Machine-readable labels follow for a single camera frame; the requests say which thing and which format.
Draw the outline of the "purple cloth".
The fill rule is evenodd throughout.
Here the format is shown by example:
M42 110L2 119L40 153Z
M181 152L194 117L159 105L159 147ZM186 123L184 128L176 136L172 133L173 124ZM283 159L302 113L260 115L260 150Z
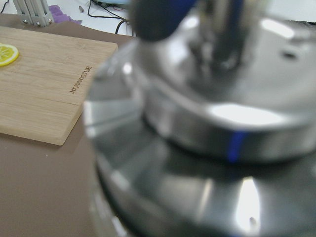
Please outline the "purple cloth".
M55 23L73 22L79 25L82 24L82 20L74 20L67 14L64 14L64 12L58 5L50 5L48 8L52 14Z

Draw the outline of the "aluminium frame post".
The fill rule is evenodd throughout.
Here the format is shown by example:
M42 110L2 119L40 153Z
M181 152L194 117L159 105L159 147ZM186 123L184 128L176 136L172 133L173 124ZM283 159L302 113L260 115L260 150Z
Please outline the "aluminium frame post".
M46 27L54 23L46 0L13 0L13 3L24 24Z

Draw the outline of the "yellow lemon slice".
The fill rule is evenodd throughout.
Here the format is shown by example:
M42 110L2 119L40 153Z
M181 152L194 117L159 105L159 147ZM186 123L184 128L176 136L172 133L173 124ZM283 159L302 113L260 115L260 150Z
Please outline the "yellow lemon slice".
M19 50L10 44L0 44L0 66L6 66L19 57Z

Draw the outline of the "wooden cutting board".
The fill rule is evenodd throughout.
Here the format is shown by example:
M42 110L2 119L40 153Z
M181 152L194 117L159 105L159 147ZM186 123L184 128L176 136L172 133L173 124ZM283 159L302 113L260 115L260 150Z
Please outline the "wooden cutting board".
M0 69L0 131L63 145L99 65L115 43L1 27L19 57Z

